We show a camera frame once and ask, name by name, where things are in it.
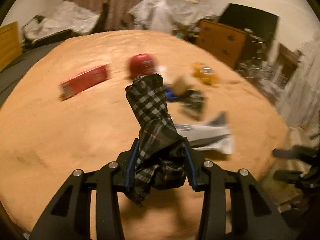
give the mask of gray fabric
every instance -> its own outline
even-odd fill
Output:
[[[0,72],[0,107],[28,70],[59,44],[61,44],[61,42],[28,50]]]

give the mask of plaid fabric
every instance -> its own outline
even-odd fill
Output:
[[[127,197],[141,204],[151,187],[162,190],[184,184],[185,147],[168,114],[163,78],[159,74],[140,75],[125,90],[141,127],[136,174]]]

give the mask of red container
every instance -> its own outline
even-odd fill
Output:
[[[108,65],[83,71],[71,79],[60,83],[62,97],[71,98],[76,94],[108,79]]]
[[[130,78],[133,80],[141,74],[151,75],[155,73],[155,61],[149,54],[135,55],[129,60]]]

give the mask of bedspread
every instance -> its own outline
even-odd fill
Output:
[[[248,169],[255,178],[272,164],[271,151],[284,143],[287,127],[271,104],[247,81],[208,52],[152,31],[115,31],[69,39],[37,62],[0,110],[0,200],[14,222],[31,231],[47,203],[75,169],[100,169],[130,148],[139,124],[125,98],[127,62],[153,54],[174,79],[191,75],[191,64],[206,63],[220,77],[217,87],[195,80],[208,98],[203,122],[226,111],[235,152],[204,152],[223,169]],[[98,65],[110,64],[111,79],[65,101],[59,83]],[[168,103],[176,123],[196,123]],[[189,239],[198,229],[203,193],[186,182],[156,191],[137,207],[119,193],[126,239]],[[95,239],[94,208],[91,212]]]

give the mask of red cup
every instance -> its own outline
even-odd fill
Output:
[[[130,78],[135,79],[139,75],[151,75],[155,73],[156,63],[149,54],[135,55],[129,60]]]

